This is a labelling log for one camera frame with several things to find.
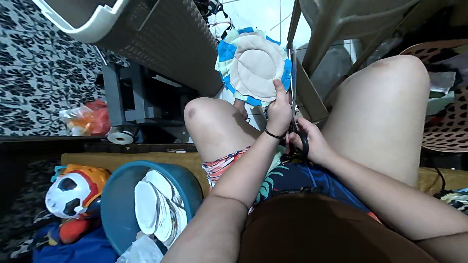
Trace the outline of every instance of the hand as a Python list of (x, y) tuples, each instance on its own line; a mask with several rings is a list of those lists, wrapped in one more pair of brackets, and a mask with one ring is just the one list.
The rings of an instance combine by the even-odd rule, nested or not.
[(282, 136), (289, 128), (293, 113), (280, 79), (274, 79), (276, 100), (268, 106), (268, 123), (266, 129), (276, 136)]
[[(297, 123), (307, 133), (307, 140), (309, 141), (309, 153), (307, 158), (313, 163), (325, 166), (325, 163), (334, 160), (337, 153), (330, 148), (327, 141), (323, 137), (319, 128), (310, 123), (303, 117), (297, 117)], [(298, 134), (291, 132), (286, 138), (286, 143), (292, 142), (297, 148), (302, 150), (302, 142)]]

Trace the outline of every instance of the thigh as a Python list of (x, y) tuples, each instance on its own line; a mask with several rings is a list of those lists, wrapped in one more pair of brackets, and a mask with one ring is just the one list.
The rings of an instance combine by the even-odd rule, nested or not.
[(340, 85), (323, 135), (338, 153), (414, 186), (428, 97), (418, 58), (379, 60)]
[(203, 161), (214, 161), (242, 150), (261, 134), (232, 104), (220, 99), (203, 97), (190, 101), (184, 118)]

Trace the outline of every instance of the black and white patterned fabric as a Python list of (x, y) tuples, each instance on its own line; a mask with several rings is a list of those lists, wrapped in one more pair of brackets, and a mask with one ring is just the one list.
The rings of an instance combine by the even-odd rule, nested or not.
[(60, 220), (45, 207), (45, 194), (52, 185), (51, 177), (59, 159), (38, 161), (28, 165), (24, 187), (10, 210), (0, 220), (0, 261), (28, 252), (36, 230), (46, 222)]
[(0, 135), (69, 135), (59, 111), (104, 98), (94, 84), (95, 48), (60, 31), (31, 0), (0, 0), (0, 24)]

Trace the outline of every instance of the orange plastic bag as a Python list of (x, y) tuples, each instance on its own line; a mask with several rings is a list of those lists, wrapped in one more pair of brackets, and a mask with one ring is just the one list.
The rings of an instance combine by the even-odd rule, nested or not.
[(110, 130), (107, 104), (99, 99), (76, 109), (61, 110), (59, 115), (73, 136), (103, 137)]

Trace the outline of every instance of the floral shorts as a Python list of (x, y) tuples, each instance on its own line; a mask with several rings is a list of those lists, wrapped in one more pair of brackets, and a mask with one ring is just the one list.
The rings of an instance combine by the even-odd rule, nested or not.
[[(202, 168), (206, 172), (210, 189), (214, 187), (216, 181), (229, 166), (244, 155), (249, 148), (229, 154), (216, 161), (203, 163)], [(277, 195), (294, 192), (311, 192), (332, 197), (379, 221), (377, 216), (349, 191), (336, 175), (319, 165), (312, 164), (309, 160), (304, 161), (298, 153), (293, 156), (283, 154), (280, 163), (272, 165), (265, 175), (254, 205)]]

